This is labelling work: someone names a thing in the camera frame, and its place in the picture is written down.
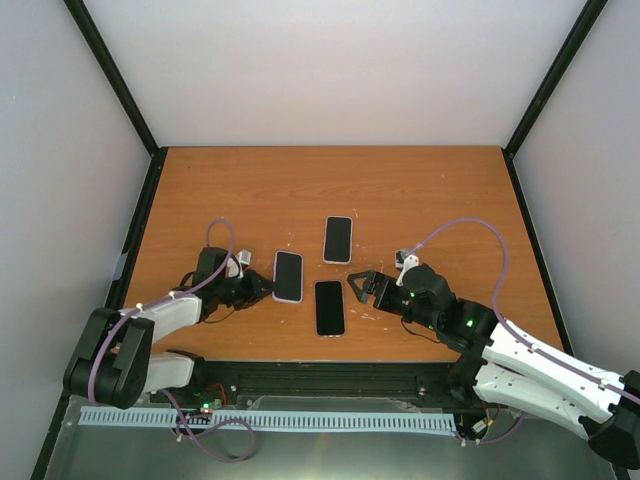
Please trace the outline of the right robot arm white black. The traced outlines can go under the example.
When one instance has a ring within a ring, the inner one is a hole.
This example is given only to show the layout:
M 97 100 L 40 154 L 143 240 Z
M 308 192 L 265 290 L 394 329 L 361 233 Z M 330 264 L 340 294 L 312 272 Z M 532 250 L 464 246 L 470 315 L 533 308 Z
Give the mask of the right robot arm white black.
M 621 375 L 551 347 L 491 308 L 457 297 L 444 277 L 414 257 L 397 278 L 368 270 L 349 275 L 348 283 L 360 302 L 429 328 L 459 353 L 449 380 L 453 395 L 545 419 L 608 462 L 638 469 L 637 371 Z

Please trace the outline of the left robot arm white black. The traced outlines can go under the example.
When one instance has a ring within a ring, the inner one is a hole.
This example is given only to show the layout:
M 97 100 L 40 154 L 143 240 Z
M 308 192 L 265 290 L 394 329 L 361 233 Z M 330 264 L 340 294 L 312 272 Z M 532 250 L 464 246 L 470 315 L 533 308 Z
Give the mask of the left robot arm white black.
M 208 378 L 189 352 L 154 355 L 168 335 L 205 322 L 223 306 L 247 309 L 273 291 L 273 282 L 249 267 L 251 254 L 218 247 L 201 250 L 194 271 L 166 296 L 131 309 L 94 310 L 63 376 L 72 395 L 94 405 L 128 409 L 144 394 L 173 388 L 186 402 L 201 400 Z

